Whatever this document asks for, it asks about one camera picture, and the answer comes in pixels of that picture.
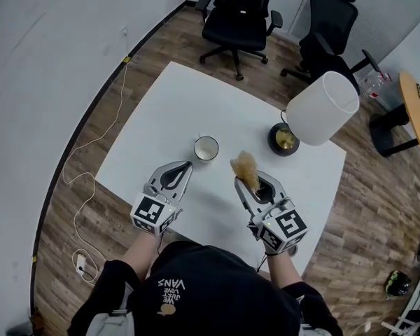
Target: black office chair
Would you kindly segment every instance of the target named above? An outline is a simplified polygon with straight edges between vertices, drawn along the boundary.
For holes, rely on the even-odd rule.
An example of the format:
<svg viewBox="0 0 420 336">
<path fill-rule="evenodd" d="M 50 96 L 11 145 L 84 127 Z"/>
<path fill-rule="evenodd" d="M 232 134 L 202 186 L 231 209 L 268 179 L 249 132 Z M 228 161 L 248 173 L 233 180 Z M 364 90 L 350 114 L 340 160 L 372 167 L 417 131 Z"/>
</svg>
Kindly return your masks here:
<svg viewBox="0 0 420 336">
<path fill-rule="evenodd" d="M 275 27 L 280 28 L 283 25 L 280 13 L 273 10 L 271 25 L 266 29 L 268 3 L 269 0 L 215 0 L 215 8 L 206 20 L 210 0 L 199 0 L 195 8 L 202 12 L 204 18 L 202 37 L 220 45 L 202 55 L 199 61 L 203 64 L 209 56 L 232 51 L 237 81 L 244 78 L 239 68 L 238 50 L 260 56 L 261 62 L 266 64 L 266 55 L 259 51 L 266 47 L 266 36 L 269 36 Z"/>
<path fill-rule="evenodd" d="M 307 83 L 312 83 L 327 71 L 336 71 L 347 77 L 356 91 L 358 83 L 354 73 L 371 64 L 379 72 L 377 63 L 370 53 L 363 50 L 365 59 L 351 69 L 340 57 L 344 53 L 350 30 L 358 17 L 358 9 L 352 4 L 355 0 L 309 0 L 311 4 L 311 27 L 300 42 L 302 62 L 296 66 L 299 72 L 283 69 L 282 76 L 288 74 Z"/>
</svg>

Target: white lampshade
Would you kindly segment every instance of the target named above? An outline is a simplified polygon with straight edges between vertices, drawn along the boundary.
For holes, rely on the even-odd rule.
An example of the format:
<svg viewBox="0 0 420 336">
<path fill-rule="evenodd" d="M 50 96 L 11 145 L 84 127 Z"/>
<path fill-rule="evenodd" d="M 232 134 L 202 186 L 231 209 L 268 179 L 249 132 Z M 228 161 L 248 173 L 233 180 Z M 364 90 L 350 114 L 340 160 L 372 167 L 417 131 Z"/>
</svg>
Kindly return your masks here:
<svg viewBox="0 0 420 336">
<path fill-rule="evenodd" d="M 289 102 L 286 121 L 299 140 L 319 146 L 358 109 L 355 87 L 340 73 L 329 71 Z"/>
</svg>

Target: baseboard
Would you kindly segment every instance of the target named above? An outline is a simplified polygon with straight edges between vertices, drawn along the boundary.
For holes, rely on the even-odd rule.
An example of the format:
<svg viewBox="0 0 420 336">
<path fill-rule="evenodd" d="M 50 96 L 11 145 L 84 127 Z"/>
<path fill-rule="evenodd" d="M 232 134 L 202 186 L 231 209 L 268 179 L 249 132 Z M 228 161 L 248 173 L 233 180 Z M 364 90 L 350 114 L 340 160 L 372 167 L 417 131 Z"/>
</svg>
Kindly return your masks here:
<svg viewBox="0 0 420 336">
<path fill-rule="evenodd" d="M 185 4 L 185 6 L 191 6 L 192 8 L 196 6 L 196 1 L 194 0 L 185 0 L 183 3 Z"/>
<path fill-rule="evenodd" d="M 299 42 L 300 42 L 300 39 L 298 39 L 294 35 L 289 34 L 288 32 L 284 31 L 283 29 L 274 29 L 274 31 L 272 32 L 272 35 L 276 35 L 276 36 L 281 37 L 285 40 L 288 40 L 288 41 L 294 43 L 295 45 L 298 45 Z"/>
<path fill-rule="evenodd" d="M 129 57 L 133 57 L 140 48 L 149 40 L 149 38 L 154 35 L 159 28 L 161 28 L 168 20 L 170 20 L 176 13 L 178 13 L 184 6 L 195 6 L 196 1 L 192 0 L 185 0 L 183 3 L 181 3 L 177 8 L 175 8 L 172 12 L 170 12 L 162 21 L 160 21 L 158 24 L 154 26 L 141 40 L 138 42 L 135 47 L 131 50 L 129 53 Z M 71 138 L 61 156 L 61 159 L 59 163 L 57 164 L 57 167 L 55 169 L 55 173 L 53 174 L 53 177 L 51 179 L 50 185 L 48 187 L 47 195 L 45 196 L 45 200 L 43 201 L 42 210 L 41 210 L 41 216 L 39 217 L 39 222 L 37 225 L 36 230 L 36 237 L 34 240 L 34 246 L 33 246 L 33 263 L 31 266 L 31 281 L 30 281 L 30 287 L 29 287 L 29 304 L 31 309 L 31 314 L 35 312 L 34 308 L 34 281 L 35 281 L 35 275 L 36 275 L 36 266 L 37 266 L 37 252 L 39 250 L 39 242 L 41 239 L 41 233 L 42 233 L 42 227 L 43 222 L 45 221 L 45 217 L 47 214 L 48 207 L 50 205 L 51 197 L 53 196 L 53 191 L 56 186 L 56 182 L 59 179 L 62 168 L 64 166 L 64 163 L 66 162 L 71 149 L 73 148 L 79 134 L 83 130 L 86 122 L 88 121 L 90 115 L 94 111 L 95 107 L 98 105 L 98 102 L 101 100 L 101 98 L 104 96 L 104 93 L 108 90 L 109 86 L 112 84 L 113 80 L 116 79 L 118 74 L 123 70 L 125 67 L 125 63 L 121 62 L 118 67 L 115 69 L 115 71 L 109 76 L 107 81 L 104 83 L 103 87 L 98 91 L 97 96 L 93 99 L 92 103 L 87 108 L 87 111 L 84 113 L 83 117 L 78 123 L 78 126 L 76 126 L 75 131 L 71 135 Z"/>
</svg>

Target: white cable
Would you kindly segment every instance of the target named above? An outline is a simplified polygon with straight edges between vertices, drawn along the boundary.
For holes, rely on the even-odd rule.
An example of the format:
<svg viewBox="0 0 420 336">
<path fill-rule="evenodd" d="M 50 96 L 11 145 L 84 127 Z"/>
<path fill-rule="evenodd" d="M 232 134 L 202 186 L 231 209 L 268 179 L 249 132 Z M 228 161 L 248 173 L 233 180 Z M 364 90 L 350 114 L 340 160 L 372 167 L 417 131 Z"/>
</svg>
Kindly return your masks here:
<svg viewBox="0 0 420 336">
<path fill-rule="evenodd" d="M 127 59 L 129 57 L 129 53 L 127 53 L 126 54 L 126 58 L 125 58 L 125 60 Z M 86 146 L 88 146 L 88 145 L 90 145 L 90 144 L 92 144 L 92 143 L 94 143 L 94 142 L 96 142 L 96 141 L 99 141 L 100 139 L 103 139 L 104 138 L 104 136 L 106 136 L 106 134 L 107 134 L 107 132 L 109 132 L 109 130 L 116 124 L 116 122 L 117 122 L 117 119 L 118 119 L 118 116 L 120 115 L 120 109 L 121 109 L 121 106 L 123 105 L 123 89 L 125 88 L 125 82 L 126 82 L 126 73 L 127 73 L 127 64 L 128 64 L 128 61 L 126 61 L 126 67 L 125 67 L 125 73 L 123 74 L 123 84 L 122 84 L 122 86 L 121 86 L 121 91 L 120 91 L 120 105 L 119 105 L 119 107 L 118 107 L 118 110 L 117 110 L 117 116 L 115 117 L 115 120 L 112 122 L 112 124 L 109 126 L 109 128 L 105 131 L 105 133 L 103 133 L 99 138 L 96 138 L 96 139 L 93 139 L 93 140 L 91 140 L 90 142 L 87 142 L 86 144 L 84 144 L 84 145 L 82 145 L 82 146 L 79 146 L 79 147 L 77 147 L 77 148 L 75 148 L 74 150 L 73 150 L 73 152 L 71 152 L 71 154 L 68 156 L 68 158 L 65 160 L 65 163 L 64 163 L 64 166 L 62 167 L 62 179 L 64 180 L 64 182 L 66 183 L 66 184 L 72 184 L 76 179 L 78 179 L 78 178 L 80 178 L 80 177 L 82 177 L 82 176 L 85 176 L 85 175 L 90 175 L 91 177 L 92 177 L 92 180 L 93 180 L 93 193 L 92 193 L 92 195 L 89 197 L 89 198 L 87 198 L 85 201 L 84 201 L 84 203 L 83 203 L 83 205 L 81 205 L 80 206 L 80 208 L 78 209 L 78 211 L 76 212 L 76 214 L 75 214 L 75 216 L 73 217 L 73 226 L 75 227 L 75 232 L 76 232 L 76 235 L 78 235 L 78 238 L 84 243 L 84 244 L 86 244 L 87 246 L 89 246 L 91 249 L 93 249 L 93 250 L 95 250 L 102 258 L 103 258 L 103 260 L 104 260 L 104 262 L 106 262 L 107 260 L 106 260 L 106 258 L 104 257 L 104 255 L 102 254 L 102 252 L 101 251 L 99 251 L 97 248 L 95 248 L 93 245 L 91 245 L 91 243 L 89 243 L 89 242 L 87 242 L 87 241 L 85 241 L 80 235 L 79 235 L 79 232 L 78 232 L 78 228 L 76 227 L 76 217 L 79 215 L 79 213 L 81 212 L 81 210 L 83 210 L 83 208 L 84 208 L 84 206 L 95 196 L 95 190 L 97 189 L 97 187 L 96 187 L 96 183 L 95 183 L 95 176 L 92 174 L 92 173 L 90 173 L 89 171 L 86 171 L 86 172 L 84 172 L 84 173 L 81 173 L 81 174 L 79 174 L 78 176 L 76 176 L 75 178 L 73 178 L 73 179 L 71 179 L 70 181 L 67 181 L 66 179 L 65 179 L 65 175 L 64 175 L 64 169 L 65 169 L 65 165 L 67 164 L 67 162 L 69 161 L 69 159 L 70 159 L 70 157 L 77 151 L 77 150 L 79 150 L 79 149 L 82 149 L 82 148 L 84 148 L 84 147 L 86 147 Z M 88 280 L 86 280 L 86 279 L 84 279 L 84 277 L 81 275 L 81 278 L 84 280 L 84 281 L 86 281 L 86 282 L 88 282 L 89 284 L 92 284 L 92 285 L 94 285 L 93 284 L 93 281 L 95 281 L 95 279 L 97 278 L 97 276 L 98 276 L 98 273 L 99 273 L 99 271 L 98 271 L 98 267 L 97 267 L 97 264 L 95 263 L 95 261 L 93 260 L 93 258 L 92 258 L 92 256 L 85 250 L 85 249 L 77 249 L 77 250 L 75 250 L 74 252 L 73 252 L 73 254 L 71 254 L 71 261 L 72 261 L 72 263 L 73 263 L 73 266 L 75 267 L 75 269 L 76 269 L 76 265 L 75 265 L 75 262 L 74 262 L 74 256 L 75 256 L 75 254 L 77 253 L 77 252 L 79 252 L 79 251 L 84 251 L 84 252 L 86 252 L 88 255 L 89 255 L 89 258 L 92 260 L 92 263 L 93 263 L 93 265 L 94 265 L 94 268 L 95 268 L 95 271 L 96 271 L 96 274 L 95 274 L 95 276 L 94 276 L 94 278 L 91 280 L 91 281 L 88 281 Z"/>
<path fill-rule="evenodd" d="M 356 334 L 356 331 L 358 331 L 361 326 L 367 325 L 368 322 L 369 321 L 366 321 L 366 322 L 360 324 L 357 328 L 355 328 L 355 330 L 350 334 L 350 336 L 355 335 Z"/>
</svg>

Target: wooden round table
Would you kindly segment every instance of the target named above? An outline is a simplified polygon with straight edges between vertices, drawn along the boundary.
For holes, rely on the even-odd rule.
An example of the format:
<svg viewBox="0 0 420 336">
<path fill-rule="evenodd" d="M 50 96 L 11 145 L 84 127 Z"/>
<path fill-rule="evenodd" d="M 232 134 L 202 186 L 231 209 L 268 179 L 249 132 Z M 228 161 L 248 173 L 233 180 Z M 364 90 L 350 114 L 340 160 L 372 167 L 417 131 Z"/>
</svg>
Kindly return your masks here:
<svg viewBox="0 0 420 336">
<path fill-rule="evenodd" d="M 420 145 L 420 85 L 408 72 L 403 71 L 400 73 L 400 90 L 404 104 L 385 115 L 373 115 L 370 119 L 370 136 L 383 157 Z M 409 121 L 416 139 L 394 146 L 392 128 L 406 125 Z"/>
</svg>

